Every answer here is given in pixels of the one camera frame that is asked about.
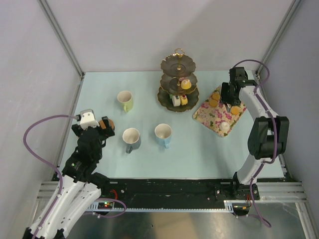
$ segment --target green mug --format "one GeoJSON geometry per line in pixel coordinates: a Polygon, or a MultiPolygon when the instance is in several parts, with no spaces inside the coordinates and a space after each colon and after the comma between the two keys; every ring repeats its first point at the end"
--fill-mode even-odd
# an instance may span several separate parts
{"type": "Polygon", "coordinates": [[[133,97],[129,91],[121,91],[118,94],[118,101],[123,106],[125,112],[130,111],[133,108],[133,97]]]}

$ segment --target light blue tabletop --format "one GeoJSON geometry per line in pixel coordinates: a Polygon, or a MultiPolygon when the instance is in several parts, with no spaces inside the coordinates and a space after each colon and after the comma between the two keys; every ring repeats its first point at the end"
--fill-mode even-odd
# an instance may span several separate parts
{"type": "MultiPolygon", "coordinates": [[[[192,110],[183,113],[171,112],[158,102],[162,74],[160,71],[86,73],[75,114],[93,109],[97,121],[107,116],[115,123],[116,135],[107,140],[95,171],[110,178],[232,178],[248,155],[247,139],[253,125],[249,112],[243,114],[225,138],[192,118],[202,102],[222,82],[229,81],[228,71],[195,71],[199,101],[192,110]],[[133,94],[134,106],[128,113],[117,102],[117,94],[123,90],[133,94]],[[156,142],[154,129],[160,123],[172,128],[169,149],[156,142]],[[138,129],[142,145],[126,154],[122,134],[130,127],[138,129]]],[[[76,145],[77,137],[70,131],[61,169],[76,145]]],[[[266,165],[259,177],[283,177],[279,160],[266,165]]]]}

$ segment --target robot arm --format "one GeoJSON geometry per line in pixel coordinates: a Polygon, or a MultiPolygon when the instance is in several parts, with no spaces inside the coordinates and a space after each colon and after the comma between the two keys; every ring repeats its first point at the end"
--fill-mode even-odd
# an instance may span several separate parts
{"type": "Polygon", "coordinates": [[[243,102],[254,120],[254,125],[248,138],[249,155],[238,172],[234,175],[234,181],[238,185],[249,185],[257,170],[263,163],[272,163],[275,147],[273,119],[276,124],[277,152],[284,153],[286,150],[289,120],[280,117],[267,104],[261,96],[257,83],[248,80],[243,67],[234,67],[229,70],[230,82],[223,83],[221,89],[221,102],[227,109],[239,106],[243,102]]]}
{"type": "Polygon", "coordinates": [[[101,196],[101,189],[109,179],[92,172],[102,158],[102,147],[106,139],[114,136],[114,124],[107,117],[98,123],[92,110],[78,115],[80,125],[72,130],[79,137],[78,146],[66,161],[62,170],[63,187],[58,185],[42,214],[26,229],[23,239],[53,239],[68,236],[70,230],[87,210],[101,196]]]}

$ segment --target wall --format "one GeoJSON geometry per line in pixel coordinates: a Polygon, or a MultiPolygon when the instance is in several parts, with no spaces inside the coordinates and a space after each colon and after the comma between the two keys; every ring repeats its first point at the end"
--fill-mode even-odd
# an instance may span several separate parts
{"type": "Polygon", "coordinates": [[[197,70],[229,70],[263,57],[291,2],[48,0],[85,72],[159,70],[178,47],[197,70]]]}
{"type": "MultiPolygon", "coordinates": [[[[40,183],[49,168],[24,148],[35,121],[68,114],[77,73],[35,0],[4,0],[0,8],[0,238],[22,237],[40,183]]],[[[34,129],[31,148],[54,161],[66,120],[34,129]]]]}
{"type": "Polygon", "coordinates": [[[301,180],[319,224],[319,1],[304,1],[270,59],[265,85],[271,106],[290,120],[285,153],[288,169],[301,180]]]}

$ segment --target floral pattern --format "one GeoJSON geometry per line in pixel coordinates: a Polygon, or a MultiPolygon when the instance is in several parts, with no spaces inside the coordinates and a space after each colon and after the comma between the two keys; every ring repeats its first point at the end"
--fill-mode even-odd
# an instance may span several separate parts
{"type": "MultiPolygon", "coordinates": [[[[220,88],[221,86],[217,87],[217,89],[213,93],[219,93],[220,88]]],[[[203,124],[204,126],[206,126],[207,128],[216,132],[221,137],[225,137],[231,132],[235,123],[239,120],[239,118],[243,115],[247,108],[242,103],[239,106],[239,114],[233,115],[232,113],[227,112],[226,107],[221,102],[219,102],[218,106],[212,107],[210,106],[209,101],[212,99],[213,93],[209,96],[209,98],[206,101],[204,101],[200,108],[194,113],[193,118],[201,124],[203,124]],[[224,121],[230,124],[230,129],[227,133],[222,132],[219,129],[219,125],[224,121]]]]}

